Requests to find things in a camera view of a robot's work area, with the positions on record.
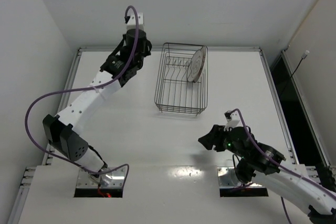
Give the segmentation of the white plate grey rim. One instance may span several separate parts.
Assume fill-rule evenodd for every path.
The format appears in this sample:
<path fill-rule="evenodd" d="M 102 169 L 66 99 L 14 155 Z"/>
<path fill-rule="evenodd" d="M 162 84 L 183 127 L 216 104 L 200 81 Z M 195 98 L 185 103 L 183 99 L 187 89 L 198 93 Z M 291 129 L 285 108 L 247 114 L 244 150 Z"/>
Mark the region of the white plate grey rim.
<path fill-rule="evenodd" d="M 199 76 L 200 68 L 202 64 L 201 49 L 197 50 L 191 58 L 191 62 L 187 69 L 187 81 L 197 82 L 201 76 Z"/>

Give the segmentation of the orange sunburst pattern plate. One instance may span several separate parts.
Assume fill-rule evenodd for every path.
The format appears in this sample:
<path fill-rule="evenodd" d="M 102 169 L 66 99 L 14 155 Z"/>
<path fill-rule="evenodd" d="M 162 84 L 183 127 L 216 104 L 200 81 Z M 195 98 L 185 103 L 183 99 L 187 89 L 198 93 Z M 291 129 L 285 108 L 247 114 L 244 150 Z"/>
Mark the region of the orange sunburst pattern plate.
<path fill-rule="evenodd" d="M 199 75 L 200 76 L 203 74 L 203 70 L 204 70 L 204 66 L 205 66 L 206 54 L 207 54 L 207 47 L 206 46 L 201 47 L 201 53 L 202 53 L 202 64 L 201 64 L 201 68 L 199 70 Z"/>

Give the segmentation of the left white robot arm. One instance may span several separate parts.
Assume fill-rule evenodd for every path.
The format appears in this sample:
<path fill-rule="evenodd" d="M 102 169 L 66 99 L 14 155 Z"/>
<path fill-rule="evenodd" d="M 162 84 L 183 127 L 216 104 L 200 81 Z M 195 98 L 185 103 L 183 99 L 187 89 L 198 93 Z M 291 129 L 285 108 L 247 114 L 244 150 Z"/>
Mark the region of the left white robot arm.
<path fill-rule="evenodd" d="M 81 136 L 88 119 L 120 90 L 151 54 L 152 44 L 143 30 L 129 29 L 117 48 L 107 57 L 87 91 L 82 92 L 57 115 L 47 115 L 43 127 L 49 144 L 68 160 L 87 169 L 89 176 L 100 181 L 108 166 L 100 154 Z"/>

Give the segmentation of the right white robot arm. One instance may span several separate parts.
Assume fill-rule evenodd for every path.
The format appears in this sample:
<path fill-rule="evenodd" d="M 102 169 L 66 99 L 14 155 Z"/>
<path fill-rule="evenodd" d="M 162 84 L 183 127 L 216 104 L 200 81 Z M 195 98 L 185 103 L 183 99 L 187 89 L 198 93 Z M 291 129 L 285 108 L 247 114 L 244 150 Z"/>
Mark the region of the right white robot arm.
<path fill-rule="evenodd" d="M 335 223 L 335 192 L 299 173 L 275 148 L 256 141 L 250 127 L 214 125 L 198 142 L 207 150 L 240 157 L 234 165 L 237 184 L 260 184 L 298 207 L 312 223 Z"/>

